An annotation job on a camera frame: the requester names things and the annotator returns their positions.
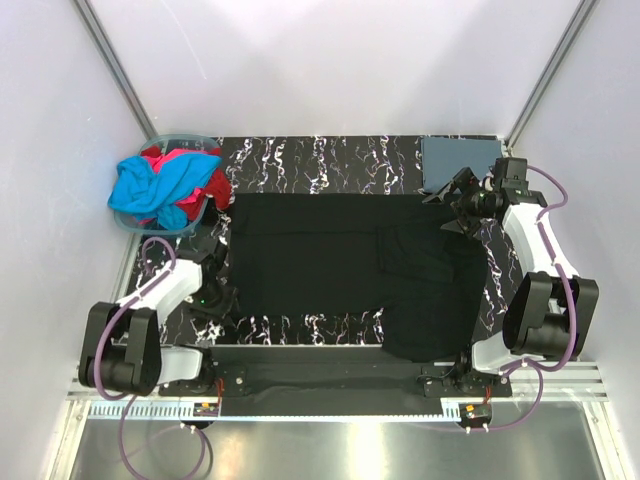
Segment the black t shirt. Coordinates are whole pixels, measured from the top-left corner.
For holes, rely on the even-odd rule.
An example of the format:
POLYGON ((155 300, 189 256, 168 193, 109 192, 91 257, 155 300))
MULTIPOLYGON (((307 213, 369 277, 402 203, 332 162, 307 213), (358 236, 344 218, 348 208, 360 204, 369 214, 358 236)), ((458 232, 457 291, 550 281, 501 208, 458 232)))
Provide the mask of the black t shirt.
POLYGON ((244 316, 383 314, 383 349, 427 362, 471 340, 488 275, 482 243, 418 195, 239 194, 231 284, 244 316))

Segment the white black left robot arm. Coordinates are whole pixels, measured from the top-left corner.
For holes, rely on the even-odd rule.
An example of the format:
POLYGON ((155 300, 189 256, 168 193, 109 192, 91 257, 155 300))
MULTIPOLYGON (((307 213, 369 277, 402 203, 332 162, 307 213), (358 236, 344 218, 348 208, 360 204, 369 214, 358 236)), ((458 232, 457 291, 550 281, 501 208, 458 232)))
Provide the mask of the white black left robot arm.
POLYGON ((216 241, 208 251, 169 254, 167 264, 136 291, 89 310, 78 380, 106 400, 148 396, 158 387, 196 396, 222 387, 209 353, 163 347, 160 326, 182 304, 199 319, 222 323, 232 317, 238 290, 219 276, 228 246, 216 241))

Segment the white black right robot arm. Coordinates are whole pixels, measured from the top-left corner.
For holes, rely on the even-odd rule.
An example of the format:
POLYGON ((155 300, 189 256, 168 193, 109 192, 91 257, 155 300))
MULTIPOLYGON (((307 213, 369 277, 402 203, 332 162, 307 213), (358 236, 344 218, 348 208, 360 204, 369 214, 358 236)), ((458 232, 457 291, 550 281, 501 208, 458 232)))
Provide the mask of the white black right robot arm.
POLYGON ((489 176, 478 179, 462 168, 424 202, 449 204, 454 220, 444 229, 471 237, 484 220, 497 221, 510 238, 523 280, 509 304, 500 333, 474 343, 456 358, 442 378, 466 396, 506 387, 520 368, 557 372, 580 355, 599 298, 599 287, 581 277, 556 239, 549 215, 568 202, 550 204, 530 188, 534 171, 524 158, 495 161, 489 176))

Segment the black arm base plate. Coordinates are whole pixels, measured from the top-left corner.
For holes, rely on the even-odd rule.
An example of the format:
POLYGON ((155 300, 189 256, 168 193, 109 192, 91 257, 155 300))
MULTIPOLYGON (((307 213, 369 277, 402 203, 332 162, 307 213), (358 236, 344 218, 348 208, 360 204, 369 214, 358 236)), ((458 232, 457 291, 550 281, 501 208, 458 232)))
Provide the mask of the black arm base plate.
POLYGON ((478 373, 465 356, 412 362, 379 346, 215 346, 192 380, 163 380, 163 396, 221 393, 232 417, 441 414, 446 398, 502 400, 509 381, 478 373))

